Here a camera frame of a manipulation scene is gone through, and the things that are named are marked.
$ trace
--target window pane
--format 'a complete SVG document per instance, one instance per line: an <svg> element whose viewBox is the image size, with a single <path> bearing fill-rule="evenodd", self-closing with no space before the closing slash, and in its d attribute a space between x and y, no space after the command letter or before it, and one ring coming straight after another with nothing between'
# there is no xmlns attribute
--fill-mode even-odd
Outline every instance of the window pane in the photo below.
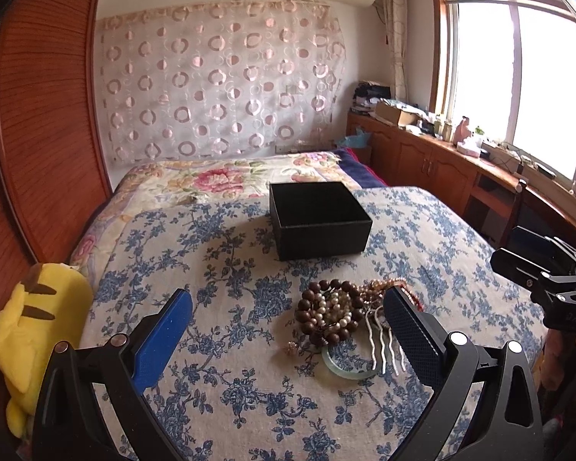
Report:
<svg viewBox="0 0 576 461"><path fill-rule="evenodd" d="M459 55L453 119L469 118L489 138L505 139L510 116L514 27L510 7L459 4Z"/></svg>
<svg viewBox="0 0 576 461"><path fill-rule="evenodd" d="M576 24L519 8L523 81L514 145L566 177L576 170Z"/></svg>

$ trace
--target floral bedspread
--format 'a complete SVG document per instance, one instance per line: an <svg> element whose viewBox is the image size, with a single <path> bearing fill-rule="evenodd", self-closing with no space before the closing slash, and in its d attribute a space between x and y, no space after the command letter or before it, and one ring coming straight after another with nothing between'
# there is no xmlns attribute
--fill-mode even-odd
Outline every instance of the floral bedspread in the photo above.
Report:
<svg viewBox="0 0 576 461"><path fill-rule="evenodd" d="M534 362L545 334L541 311L525 290L492 272L493 250L473 229L420 189L354 194L373 219L360 255L280 262L264 199L175 206L126 224L81 346L130 332L176 288L189 289L194 320L157 386L145 392L186 459L384 461L415 424L431 390L409 363L399 375L378 367L372 378L345 380L299 335L293 313L311 280L406 277L446 330L486 345L516 339ZM333 351L342 368L372 367L360 343L366 334L360 328ZM287 356L291 340L298 354ZM446 453L458 447L477 395ZM114 418L106 401L101 408ZM132 456L117 421L108 422L119 450Z"/></svg>
<svg viewBox="0 0 576 461"><path fill-rule="evenodd" d="M96 290L121 231L142 211L262 197L269 194L269 182L324 181L343 182L349 189L361 188L339 167L339 158L332 152L135 166L75 248L71 265L79 267Z"/></svg>

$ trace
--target yellow plush toy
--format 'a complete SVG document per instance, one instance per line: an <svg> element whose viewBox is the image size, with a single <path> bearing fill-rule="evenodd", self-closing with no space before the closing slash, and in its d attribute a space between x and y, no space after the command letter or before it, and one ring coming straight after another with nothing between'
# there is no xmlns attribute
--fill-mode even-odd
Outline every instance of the yellow plush toy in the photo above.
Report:
<svg viewBox="0 0 576 461"><path fill-rule="evenodd" d="M11 394L8 428L16 437L24 433L26 415L34 415L53 347L62 340L78 347L92 300L76 270L36 264L0 312L0 370Z"/></svg>

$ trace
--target blue floral tablecloth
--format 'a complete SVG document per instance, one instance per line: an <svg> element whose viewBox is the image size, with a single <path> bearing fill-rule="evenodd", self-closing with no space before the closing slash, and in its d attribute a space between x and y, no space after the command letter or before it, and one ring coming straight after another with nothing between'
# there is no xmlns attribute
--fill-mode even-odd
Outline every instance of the blue floral tablecloth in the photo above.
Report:
<svg viewBox="0 0 576 461"><path fill-rule="evenodd" d="M124 228L81 346L130 332L176 288L190 290L194 320L158 385L146 390L186 459L385 460L415 424L431 390L409 365L399 375L390 368L344 380L300 337L293 311L311 280L406 277L446 330L486 345L518 340L535 360L545 335L541 311L526 291L492 272L493 250L473 229L420 189L354 195L373 219L361 255L278 261L266 200L143 212ZM293 357L283 351L290 340L298 341ZM364 371L372 362L357 340L338 348L335 359ZM116 445L134 457L106 395L98 393ZM458 447L477 395L446 453Z"/></svg>

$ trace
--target wall curtain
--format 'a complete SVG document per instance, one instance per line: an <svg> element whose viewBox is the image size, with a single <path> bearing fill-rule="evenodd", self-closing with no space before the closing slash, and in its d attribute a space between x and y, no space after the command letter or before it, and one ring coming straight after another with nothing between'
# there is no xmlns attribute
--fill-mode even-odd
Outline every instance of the wall curtain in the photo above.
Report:
<svg viewBox="0 0 576 461"><path fill-rule="evenodd" d="M384 0L384 21L391 53L391 90L397 100L407 102L404 56L407 44L407 0Z"/></svg>
<svg viewBox="0 0 576 461"><path fill-rule="evenodd" d="M124 163L330 138L345 46L310 0L170 7L98 22L96 97Z"/></svg>

